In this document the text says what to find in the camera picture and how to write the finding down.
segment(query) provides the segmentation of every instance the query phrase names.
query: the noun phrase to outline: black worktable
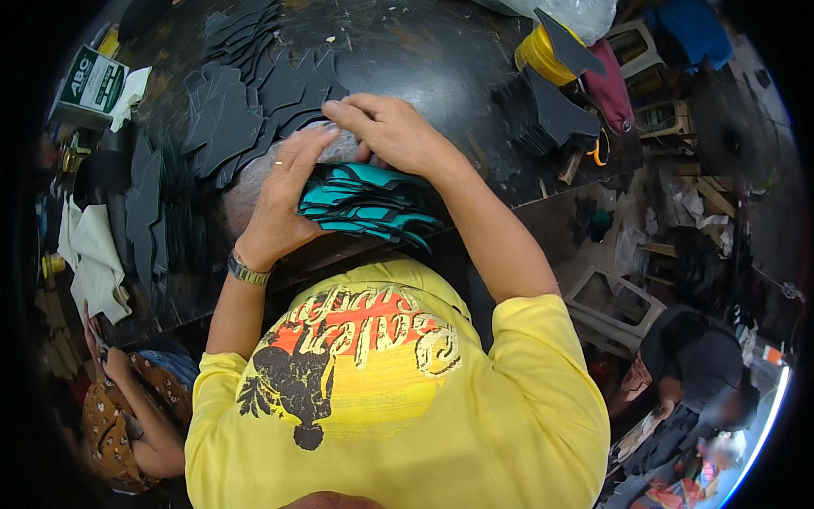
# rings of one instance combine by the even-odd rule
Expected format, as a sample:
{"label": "black worktable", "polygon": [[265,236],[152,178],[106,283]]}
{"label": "black worktable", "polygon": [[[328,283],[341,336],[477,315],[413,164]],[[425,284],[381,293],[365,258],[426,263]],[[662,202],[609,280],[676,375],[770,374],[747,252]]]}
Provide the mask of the black worktable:
{"label": "black worktable", "polygon": [[[133,118],[149,135],[168,129],[181,141],[188,128],[182,81],[205,63],[204,22],[214,11],[235,9],[226,0],[190,0],[174,7],[117,59],[131,68],[153,66],[147,91]],[[509,141],[508,125],[490,100],[492,88],[514,68],[514,48],[531,30],[525,18],[499,15],[468,0],[287,0],[269,50],[287,46],[295,58],[309,47],[337,52],[339,79],[351,91],[393,95],[411,102],[461,150],[489,187],[511,208],[632,171],[643,165],[633,132],[616,140],[610,162],[598,168],[583,158],[571,186],[557,180],[560,161],[532,158]],[[335,37],[333,42],[326,41]],[[140,285],[134,316],[116,327],[120,336],[147,336],[201,318],[214,310],[225,277],[225,255],[234,241],[213,189],[204,189],[210,266],[206,274],[178,274],[165,296],[147,311]],[[247,203],[248,213],[251,203]],[[328,235],[319,245],[293,253],[275,287],[291,286],[316,268],[358,255],[378,242]]]}

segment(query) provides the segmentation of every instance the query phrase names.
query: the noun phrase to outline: wristwatch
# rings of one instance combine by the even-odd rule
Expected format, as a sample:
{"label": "wristwatch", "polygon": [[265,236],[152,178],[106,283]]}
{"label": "wristwatch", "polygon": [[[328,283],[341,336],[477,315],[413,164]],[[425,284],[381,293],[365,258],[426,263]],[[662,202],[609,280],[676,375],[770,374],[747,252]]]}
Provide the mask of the wristwatch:
{"label": "wristwatch", "polygon": [[269,281],[271,270],[268,272],[255,272],[248,269],[240,260],[238,254],[232,249],[229,253],[229,272],[238,281],[245,281],[249,284],[263,285]]}

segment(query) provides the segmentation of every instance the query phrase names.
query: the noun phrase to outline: brown floral shirt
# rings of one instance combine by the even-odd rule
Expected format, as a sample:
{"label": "brown floral shirt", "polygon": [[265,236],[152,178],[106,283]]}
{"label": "brown floral shirt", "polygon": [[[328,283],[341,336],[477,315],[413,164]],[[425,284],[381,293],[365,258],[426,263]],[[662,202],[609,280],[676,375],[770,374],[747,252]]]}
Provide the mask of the brown floral shirt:
{"label": "brown floral shirt", "polygon": [[[178,431],[185,437],[192,419],[192,388],[138,353],[131,353],[129,357],[142,386],[158,407],[170,415],[170,420],[174,420],[174,415],[181,427]],[[138,439],[128,434],[128,429],[132,431],[133,427],[128,426],[130,416],[135,413],[115,382],[104,378],[88,388],[82,407],[82,436],[90,444],[96,474],[113,489],[135,494],[147,491],[159,480],[138,469],[130,449],[130,440]]]}

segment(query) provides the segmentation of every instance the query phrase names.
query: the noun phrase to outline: hand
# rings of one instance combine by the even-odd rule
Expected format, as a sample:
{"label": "hand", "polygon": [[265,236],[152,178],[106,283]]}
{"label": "hand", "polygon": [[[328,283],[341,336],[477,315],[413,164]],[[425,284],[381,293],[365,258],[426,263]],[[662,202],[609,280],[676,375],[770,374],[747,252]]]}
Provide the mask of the hand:
{"label": "hand", "polygon": [[102,354],[102,347],[99,346],[96,336],[94,336],[94,332],[96,332],[96,334],[102,333],[102,330],[99,328],[99,319],[95,316],[91,318],[88,315],[87,299],[85,299],[85,304],[82,311],[85,315],[85,344],[90,352],[90,358],[92,358],[94,362],[98,364],[99,356]]}
{"label": "hand", "polygon": [[263,182],[252,219],[234,244],[243,264],[268,272],[274,262],[326,232],[297,215],[305,183],[317,158],[339,136],[339,129],[319,126],[292,134],[280,147]]}
{"label": "hand", "polygon": [[119,349],[109,349],[107,359],[102,362],[105,375],[117,384],[133,375],[130,357]]}
{"label": "hand", "polygon": [[676,402],[672,399],[662,398],[661,411],[656,415],[656,419],[665,420],[676,409]]}
{"label": "hand", "polygon": [[455,163],[469,161],[413,108],[395,97],[350,95],[341,102],[328,101],[322,112],[361,140],[357,160],[367,162],[371,151],[405,173],[429,181]]}

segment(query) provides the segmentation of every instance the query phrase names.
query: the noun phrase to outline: white rag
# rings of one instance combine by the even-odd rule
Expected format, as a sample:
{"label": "white rag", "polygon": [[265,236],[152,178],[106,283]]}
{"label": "white rag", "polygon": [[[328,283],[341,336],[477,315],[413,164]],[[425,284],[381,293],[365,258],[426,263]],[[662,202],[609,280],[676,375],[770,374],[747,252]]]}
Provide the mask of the white rag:
{"label": "white rag", "polygon": [[120,289],[125,272],[110,233],[106,205],[88,205],[82,212],[73,195],[66,194],[57,252],[73,269],[71,296],[80,317],[85,299],[90,316],[104,313],[114,325],[133,312]]}
{"label": "white rag", "polygon": [[152,66],[133,71],[125,78],[125,86],[121,90],[121,95],[113,109],[110,111],[110,116],[113,117],[113,122],[110,124],[110,130],[114,133],[121,129],[125,121],[130,120],[130,107],[144,97],[144,90],[147,88],[147,78],[150,77]]}

